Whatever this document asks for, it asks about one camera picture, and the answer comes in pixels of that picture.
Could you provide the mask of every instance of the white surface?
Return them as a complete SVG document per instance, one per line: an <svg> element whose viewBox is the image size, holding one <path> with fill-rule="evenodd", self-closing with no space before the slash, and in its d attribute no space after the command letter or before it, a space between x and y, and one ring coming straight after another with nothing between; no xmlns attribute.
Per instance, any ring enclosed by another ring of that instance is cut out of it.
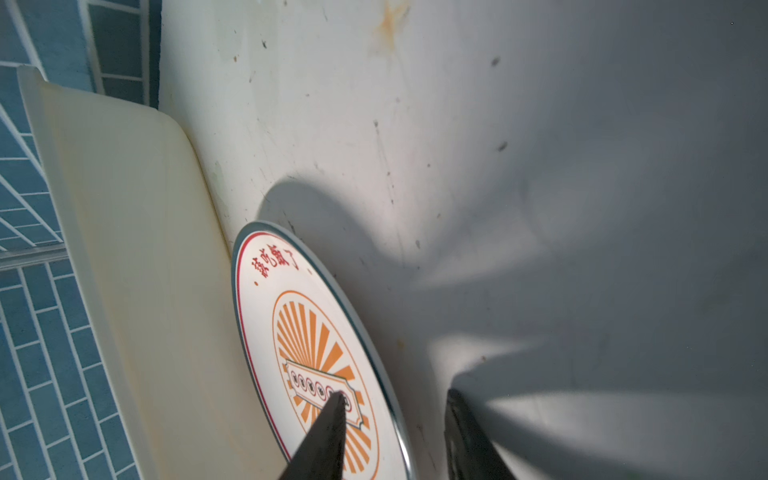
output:
<svg viewBox="0 0 768 480"><path fill-rule="evenodd" d="M451 383L530 475L755 478L764 9L413 0L389 49L379 0L166 0L161 109L230 245L337 275L424 478Z"/></svg>
<svg viewBox="0 0 768 480"><path fill-rule="evenodd" d="M167 115L21 76L82 298L144 480L276 478L197 159Z"/></svg>
<svg viewBox="0 0 768 480"><path fill-rule="evenodd" d="M281 253L282 263L274 250ZM330 392L346 392L351 400L344 479L408 479L376 372L320 273L297 248L264 230L246 237L236 255L243 338L263 403L286 453L293 457L325 405L324 398L306 387L312 378L313 386L322 381ZM297 377L291 379L295 366Z"/></svg>

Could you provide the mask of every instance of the beige plastic bin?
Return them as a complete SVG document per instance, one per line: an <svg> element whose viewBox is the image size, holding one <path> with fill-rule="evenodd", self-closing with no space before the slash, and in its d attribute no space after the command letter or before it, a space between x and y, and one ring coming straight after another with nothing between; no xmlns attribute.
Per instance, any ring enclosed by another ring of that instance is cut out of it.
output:
<svg viewBox="0 0 768 480"><path fill-rule="evenodd" d="M56 213L143 478L277 478L243 358L230 257L178 124L19 82Z"/></svg>

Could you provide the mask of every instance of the plate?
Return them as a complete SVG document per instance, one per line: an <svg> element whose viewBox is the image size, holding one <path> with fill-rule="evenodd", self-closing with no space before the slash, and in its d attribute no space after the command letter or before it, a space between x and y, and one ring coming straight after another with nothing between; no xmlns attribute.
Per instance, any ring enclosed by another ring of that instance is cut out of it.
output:
<svg viewBox="0 0 768 480"><path fill-rule="evenodd" d="M237 325L253 384L289 461L331 392L346 408L345 480L413 479L402 414L348 299L294 235L247 224L232 259Z"/></svg>

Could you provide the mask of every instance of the scratched surface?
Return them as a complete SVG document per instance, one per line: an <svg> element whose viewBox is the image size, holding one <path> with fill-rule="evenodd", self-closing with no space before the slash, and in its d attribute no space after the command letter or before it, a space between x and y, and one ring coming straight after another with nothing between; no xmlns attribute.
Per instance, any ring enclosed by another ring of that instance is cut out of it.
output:
<svg viewBox="0 0 768 480"><path fill-rule="evenodd" d="M230 245L334 272L422 478L450 385L520 478L759 478L765 8L165 0L161 110Z"/></svg>

